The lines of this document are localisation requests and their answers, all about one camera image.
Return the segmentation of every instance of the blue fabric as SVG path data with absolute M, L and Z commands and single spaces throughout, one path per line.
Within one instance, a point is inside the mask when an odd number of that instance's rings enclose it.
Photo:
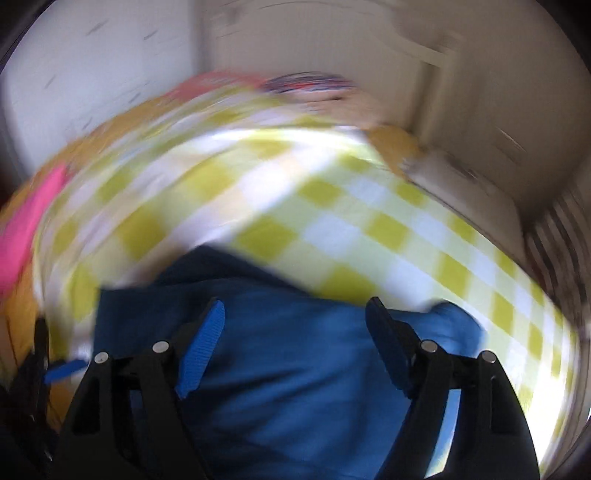
M 52 383 L 59 382 L 64 380 L 65 378 L 71 377 L 76 372 L 86 368 L 88 366 L 88 362 L 82 359 L 74 359 L 64 364 L 58 365 L 52 369 L 49 369 L 44 377 L 45 385 L 50 385 Z
M 392 385 L 361 307 L 312 298 L 200 247 L 153 286 L 104 291 L 95 351 L 134 355 L 195 319 L 212 297 L 224 304 L 225 328 L 181 413 L 213 476 L 372 479 L 410 402 Z M 482 329 L 451 304 L 391 314 L 449 353 L 479 351 Z M 451 439 L 457 398 L 450 396 L 437 455 Z
M 216 300 L 180 361 L 174 391 L 181 400 L 187 398 L 193 390 L 197 390 L 225 323 L 226 310 L 223 303 Z

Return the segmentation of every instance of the colorful patterned fabric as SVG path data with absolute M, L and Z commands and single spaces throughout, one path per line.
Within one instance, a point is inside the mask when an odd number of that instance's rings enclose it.
M 329 299 L 458 304 L 486 329 L 548 458 L 579 357 L 553 303 L 486 238 L 392 174 L 359 133 L 253 90 L 226 87 L 163 115 L 58 197 L 34 255 L 54 349 L 89 356 L 99 286 L 148 283 L 205 242 Z
M 354 87 L 352 82 L 341 75 L 323 72 L 292 73 L 271 79 L 263 85 L 265 90 L 272 93 L 291 93 L 302 96 L 321 94 L 324 96 L 323 98 L 318 97 L 318 100 L 342 95 Z

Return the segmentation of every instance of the laundry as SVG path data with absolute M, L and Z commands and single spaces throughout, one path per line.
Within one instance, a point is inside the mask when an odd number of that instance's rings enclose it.
M 138 354 L 195 320 L 212 298 L 224 305 L 225 327 L 198 389 L 180 408 L 213 476 L 374 478 L 410 400 L 393 386 L 363 307 L 314 298 L 202 246 L 148 287 L 103 290 L 94 351 Z M 455 305 L 390 313 L 448 353 L 479 351 L 482 329 Z M 432 466 L 447 451 L 458 405 L 452 391 Z M 150 462 L 149 453 L 144 458 Z
M 31 244 L 43 214 L 68 181 L 67 166 L 52 169 L 43 183 L 0 229 L 0 297 L 10 291 L 31 255 Z

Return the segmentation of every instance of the metal rivet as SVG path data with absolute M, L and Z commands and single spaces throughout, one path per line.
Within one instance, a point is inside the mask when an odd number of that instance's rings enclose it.
M 95 355 L 95 362 L 98 364 L 104 364 L 109 359 L 107 352 L 99 352 Z
M 423 340 L 421 342 L 421 348 L 429 353 L 437 352 L 437 344 L 433 340 Z
M 166 350 L 168 350 L 168 347 L 169 347 L 168 342 L 161 341 L 161 342 L 156 342 L 155 344 L 153 344 L 152 350 L 156 353 L 164 353 Z
M 493 364 L 496 362 L 496 355 L 494 353 L 492 353 L 490 350 L 484 350 L 482 353 L 482 359 L 485 362 L 489 362 L 490 364 Z

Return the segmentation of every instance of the yellow gingham fabric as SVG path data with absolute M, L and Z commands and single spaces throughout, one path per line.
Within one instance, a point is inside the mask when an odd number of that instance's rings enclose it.
M 458 304 L 486 329 L 548 458 L 579 357 L 561 313 L 486 238 L 381 165 L 359 133 L 253 90 L 226 87 L 163 115 L 54 202 L 34 254 L 53 347 L 90 356 L 99 286 L 148 283 L 204 242 L 329 299 Z

